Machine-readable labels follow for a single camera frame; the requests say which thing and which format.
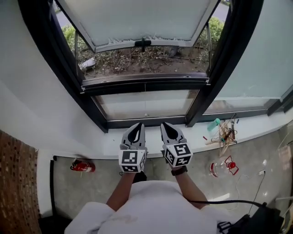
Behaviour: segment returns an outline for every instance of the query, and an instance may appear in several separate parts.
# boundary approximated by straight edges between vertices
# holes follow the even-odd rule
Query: window frame
[[[293,86],[286,92],[285,96],[271,105],[267,110],[267,115],[270,116],[275,112],[284,111],[285,113],[293,107]]]
[[[106,78],[108,80],[104,83],[93,82],[92,80],[84,81],[83,74],[59,26],[52,7],[52,0],[49,0],[49,2],[46,0],[29,0],[28,2],[18,0],[18,3],[25,24],[48,65],[78,105],[105,133],[112,128],[128,128],[137,122],[143,122],[146,127],[159,126],[162,122],[185,124],[187,127],[192,127],[196,122],[212,121],[216,117],[228,119],[235,113],[237,117],[267,114],[265,109],[247,110],[238,113],[204,114],[227,82],[244,53],[258,22],[263,0],[233,1],[233,11],[230,7],[223,32],[212,58],[212,65],[207,71],[206,77],[202,74],[199,75],[199,73],[176,73],[163,76],[142,74],[138,75],[139,78],[137,75],[131,75],[121,80],[117,80],[119,77]],[[133,90],[136,92],[146,91],[146,87],[149,91],[199,88],[199,92],[185,116],[126,120],[107,120],[99,104],[92,98],[94,94],[133,92]]]

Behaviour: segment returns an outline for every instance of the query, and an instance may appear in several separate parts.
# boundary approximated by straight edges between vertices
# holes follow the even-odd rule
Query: black cable
[[[266,171],[264,171],[264,176],[262,177],[262,180],[261,180],[261,182],[260,182],[260,185],[258,186],[258,189],[257,189],[256,195],[255,195],[255,198],[253,199],[253,202],[256,200],[257,194],[258,194],[258,192],[259,192],[259,190],[260,190],[261,184],[262,184],[262,182],[263,182],[265,176],[266,176]]]
[[[261,207],[262,204],[260,203],[257,203],[255,201],[251,202],[251,201],[246,201],[246,200],[226,200],[226,201],[221,201],[221,202],[204,202],[204,201],[191,201],[191,200],[188,200],[187,201],[189,202],[193,202],[193,203],[199,203],[199,204],[226,204],[226,203],[248,203],[248,204],[251,204],[252,205],[255,205],[257,207]]]

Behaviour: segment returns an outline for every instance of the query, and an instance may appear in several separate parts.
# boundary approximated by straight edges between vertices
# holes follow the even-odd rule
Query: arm
[[[207,201],[206,196],[200,191],[200,189],[195,185],[195,183],[191,180],[187,172],[182,173],[181,175],[176,176],[176,180],[179,184],[182,195],[187,200],[192,201]],[[198,204],[191,203],[194,207],[198,209],[202,209],[207,204]]]
[[[122,175],[121,180],[106,203],[114,211],[119,210],[119,208],[128,201],[131,185],[135,175],[135,173],[124,173]]]

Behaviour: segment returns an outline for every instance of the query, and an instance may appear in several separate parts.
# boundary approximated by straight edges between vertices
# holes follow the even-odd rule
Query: fiducial marker cube
[[[120,150],[119,166],[123,172],[141,172],[147,159],[145,150]]]
[[[163,145],[163,149],[164,157],[173,167],[188,165],[193,155],[188,143]]]

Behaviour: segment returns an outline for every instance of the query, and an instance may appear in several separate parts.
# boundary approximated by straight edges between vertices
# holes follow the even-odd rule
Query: plastic bottle
[[[221,123],[221,121],[216,118],[213,122],[211,122],[208,126],[207,126],[207,130],[210,132],[211,130],[213,130],[216,126],[218,126]]]
[[[221,157],[209,164],[208,173],[213,177],[234,176],[239,168],[232,161],[232,157]]]

